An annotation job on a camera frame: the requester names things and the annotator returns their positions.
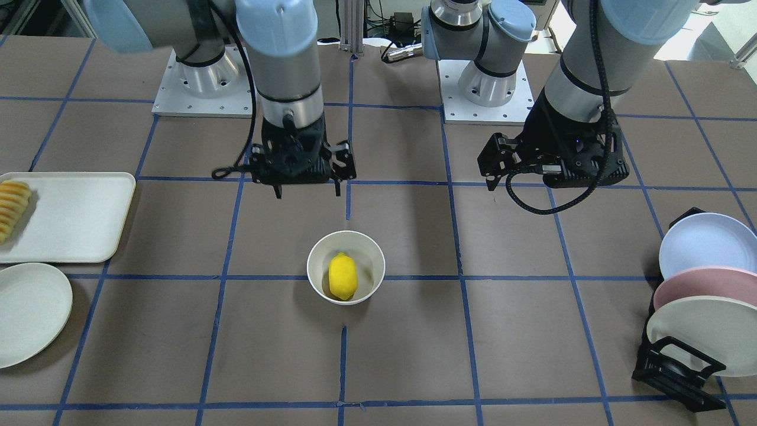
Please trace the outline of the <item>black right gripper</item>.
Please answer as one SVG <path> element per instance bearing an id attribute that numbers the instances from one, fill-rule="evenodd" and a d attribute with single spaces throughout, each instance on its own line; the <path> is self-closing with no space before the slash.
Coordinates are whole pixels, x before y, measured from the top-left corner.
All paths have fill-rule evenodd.
<path id="1" fill-rule="evenodd" d="M 273 187 L 276 199 L 282 198 L 283 184 L 319 184 L 330 179 L 339 197 L 341 183 L 357 177 L 351 140 L 329 146 L 324 115 L 304 128 L 264 119 L 261 143 L 249 149 L 248 168 L 255 183 Z"/>

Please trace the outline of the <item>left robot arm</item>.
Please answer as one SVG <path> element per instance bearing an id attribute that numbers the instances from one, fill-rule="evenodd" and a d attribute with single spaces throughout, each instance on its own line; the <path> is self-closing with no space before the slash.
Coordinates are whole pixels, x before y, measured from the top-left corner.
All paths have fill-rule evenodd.
<path id="1" fill-rule="evenodd" d="M 629 175 L 611 107 L 676 35 L 694 1 L 565 1 L 575 31 L 521 133 L 494 133 L 477 157 L 494 191 L 506 177 L 540 173 L 546 186 L 608 186 Z M 523 2 L 432 1 L 422 10 L 423 53 L 468 62 L 460 89 L 472 103 L 508 102 L 535 29 Z"/>

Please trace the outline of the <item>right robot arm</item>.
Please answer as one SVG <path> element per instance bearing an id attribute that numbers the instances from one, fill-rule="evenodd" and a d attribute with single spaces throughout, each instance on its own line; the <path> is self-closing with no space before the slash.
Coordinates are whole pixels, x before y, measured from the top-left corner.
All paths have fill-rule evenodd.
<path id="1" fill-rule="evenodd" d="M 311 1 L 86 1 L 96 35 L 112 51 L 173 49 L 184 92 L 218 99 L 248 89 L 251 123 L 230 166 L 213 170 L 271 186 L 356 178 L 349 140 L 330 144 Z"/>

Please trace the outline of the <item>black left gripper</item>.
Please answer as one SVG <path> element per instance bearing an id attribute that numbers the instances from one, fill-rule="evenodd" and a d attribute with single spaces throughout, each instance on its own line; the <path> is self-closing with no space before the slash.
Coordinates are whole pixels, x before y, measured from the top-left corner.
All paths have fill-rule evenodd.
<path id="1" fill-rule="evenodd" d="M 609 125 L 603 112 L 595 123 L 574 121 L 545 98 L 537 99 L 518 137 L 509 138 L 503 133 L 490 136 L 477 157 L 478 169 L 489 191 L 495 191 L 505 179 L 506 190 L 513 192 L 512 180 L 527 171 L 527 164 L 559 165 L 560 173 L 544 177 L 544 183 L 552 189 L 588 187 L 603 162 L 606 130 L 610 130 L 613 142 L 599 184 L 614 185 L 629 175 L 623 133 L 616 117 Z"/>

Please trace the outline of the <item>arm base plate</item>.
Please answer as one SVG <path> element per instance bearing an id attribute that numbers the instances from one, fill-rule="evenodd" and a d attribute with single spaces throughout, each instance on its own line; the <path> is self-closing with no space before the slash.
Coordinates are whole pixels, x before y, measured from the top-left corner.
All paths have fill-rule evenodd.
<path id="1" fill-rule="evenodd" d="M 172 50 L 151 111 L 175 118 L 251 118 L 251 90 L 238 49 L 225 47 L 218 62 L 206 67 L 181 64 Z"/>
<path id="2" fill-rule="evenodd" d="M 439 60 L 439 86 L 447 124 L 522 126 L 533 107 L 523 62 L 514 75 L 485 75 L 471 60 Z"/>

